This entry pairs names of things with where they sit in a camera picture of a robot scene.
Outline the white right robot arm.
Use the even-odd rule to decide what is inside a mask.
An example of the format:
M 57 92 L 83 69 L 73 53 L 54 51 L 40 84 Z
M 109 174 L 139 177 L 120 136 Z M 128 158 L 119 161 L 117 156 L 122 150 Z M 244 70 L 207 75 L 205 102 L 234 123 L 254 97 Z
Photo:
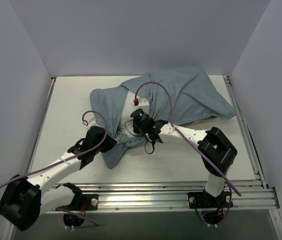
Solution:
M 152 144 L 176 144 L 193 148 L 202 158 L 208 171 L 208 180 L 203 193 L 204 203 L 215 206 L 221 201 L 225 185 L 238 196 L 242 194 L 227 178 L 238 151 L 225 134 L 217 127 L 209 130 L 190 129 L 174 125 L 166 120 L 153 120 L 142 109 L 130 115 L 133 131 L 149 140 Z

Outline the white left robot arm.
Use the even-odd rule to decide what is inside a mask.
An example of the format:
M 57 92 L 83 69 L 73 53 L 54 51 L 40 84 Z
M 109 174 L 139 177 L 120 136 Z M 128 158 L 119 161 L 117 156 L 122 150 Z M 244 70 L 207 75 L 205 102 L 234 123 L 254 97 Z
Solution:
M 106 130 L 92 126 L 59 159 L 27 176 L 14 176 L 0 200 L 0 215 L 20 231 L 29 229 L 40 215 L 65 208 L 82 210 L 90 203 L 82 190 L 73 183 L 56 186 L 68 175 L 90 164 L 98 153 L 106 153 L 117 145 Z

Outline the white pillow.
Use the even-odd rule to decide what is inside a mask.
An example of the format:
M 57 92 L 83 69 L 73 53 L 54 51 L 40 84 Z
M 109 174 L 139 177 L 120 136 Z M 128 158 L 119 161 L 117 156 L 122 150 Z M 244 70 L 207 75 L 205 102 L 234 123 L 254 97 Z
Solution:
M 118 130 L 120 132 L 123 132 L 126 134 L 128 137 L 135 137 L 139 136 L 140 133 L 135 133 L 133 130 L 133 121 L 130 115 L 136 110 L 134 109 L 133 106 L 133 100 L 135 99 L 135 94 L 131 91 L 128 91 L 125 103 L 123 106 L 123 111 L 121 115 L 121 119 L 118 125 Z

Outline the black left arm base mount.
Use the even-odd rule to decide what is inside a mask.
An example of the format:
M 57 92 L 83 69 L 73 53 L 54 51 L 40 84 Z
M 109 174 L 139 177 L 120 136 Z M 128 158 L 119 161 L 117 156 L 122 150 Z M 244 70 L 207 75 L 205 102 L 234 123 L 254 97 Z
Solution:
M 62 204 L 59 207 L 69 211 L 96 211 L 99 204 L 99 195 L 95 193 L 76 194 L 69 204 Z

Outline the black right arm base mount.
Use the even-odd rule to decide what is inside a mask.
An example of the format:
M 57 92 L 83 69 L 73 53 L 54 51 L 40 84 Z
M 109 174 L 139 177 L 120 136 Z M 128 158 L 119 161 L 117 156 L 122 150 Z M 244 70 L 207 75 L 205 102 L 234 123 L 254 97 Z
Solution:
M 222 191 L 217 197 L 213 197 L 205 191 L 201 192 L 188 192 L 188 205 L 189 208 L 194 209 L 218 209 L 218 208 L 232 208 L 233 202 L 230 201 L 230 192 Z

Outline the blue grey pillowcase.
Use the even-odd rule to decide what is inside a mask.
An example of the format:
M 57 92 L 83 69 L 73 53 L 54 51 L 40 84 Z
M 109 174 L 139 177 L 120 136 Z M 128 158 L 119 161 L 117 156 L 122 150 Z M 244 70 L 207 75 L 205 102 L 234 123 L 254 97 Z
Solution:
M 117 165 L 128 148 L 144 142 L 142 137 L 129 137 L 118 130 L 128 91 L 149 101 L 151 118 L 171 118 L 178 126 L 209 118 L 229 120 L 237 114 L 198 66 L 148 72 L 117 87 L 94 89 L 89 96 L 91 109 L 100 113 L 96 116 L 100 126 L 107 128 L 108 134 L 119 141 L 102 154 L 109 169 Z

